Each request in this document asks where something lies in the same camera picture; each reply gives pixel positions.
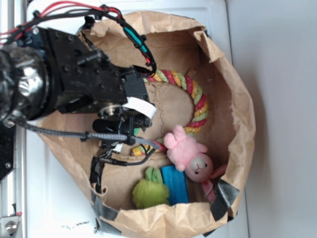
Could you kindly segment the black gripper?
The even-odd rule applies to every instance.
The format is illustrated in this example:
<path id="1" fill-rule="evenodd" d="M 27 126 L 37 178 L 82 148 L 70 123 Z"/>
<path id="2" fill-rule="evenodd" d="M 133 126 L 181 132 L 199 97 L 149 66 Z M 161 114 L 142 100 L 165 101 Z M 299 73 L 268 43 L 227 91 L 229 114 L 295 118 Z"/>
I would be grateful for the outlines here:
<path id="1" fill-rule="evenodd" d="M 122 79 L 119 68 L 101 50 L 89 50 L 75 35 L 54 29 L 39 28 L 25 34 L 24 47 L 39 55 L 36 66 L 43 85 L 23 109 L 25 118 L 61 113 L 99 113 L 111 105 L 122 106 L 153 119 L 157 109 L 135 68 L 125 68 Z M 126 120 L 96 119 L 92 138 L 111 149 L 126 145 L 148 145 L 153 142 L 135 136 L 135 118 Z"/>

